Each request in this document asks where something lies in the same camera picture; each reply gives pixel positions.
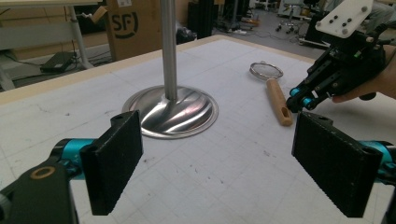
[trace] white desk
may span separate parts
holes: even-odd
[[[72,181],[81,223],[380,223],[393,187],[375,184],[364,218],[344,217],[291,156],[295,125],[278,124],[249,73],[259,61],[284,71],[285,93],[313,62],[218,35],[178,46],[178,84],[213,96],[218,120],[190,138],[143,137],[145,154],[108,217],[93,217],[85,183]],[[156,51],[0,93],[0,189],[61,139],[100,136],[132,94],[161,84]],[[396,140],[396,104],[385,97],[326,101],[315,112],[358,140]]]
[[[76,39],[82,66],[92,68],[93,66],[89,63],[85,52],[84,42],[73,6],[95,5],[98,2],[102,2],[102,0],[0,0],[0,9],[66,6],[69,8],[71,19],[70,22],[22,27],[0,27],[0,50],[59,43]],[[11,78],[1,66],[0,86],[6,91],[15,88]]]

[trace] table surface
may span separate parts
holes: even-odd
[[[248,71],[260,61],[283,70],[285,94],[313,62],[222,35],[177,46],[178,85],[214,97],[218,120],[189,138],[143,137],[145,153],[107,217],[92,216],[84,181],[72,180],[81,223],[380,223],[393,187],[374,184],[364,218],[346,218],[291,156],[295,124],[278,124],[264,82]],[[155,51],[0,93],[0,189],[58,141],[99,137],[130,96],[162,84]],[[395,140],[396,104],[387,97],[327,100],[313,112],[355,139]]]
[[[0,0],[0,7],[23,7],[23,6],[75,6],[85,4],[97,4],[103,0]]]

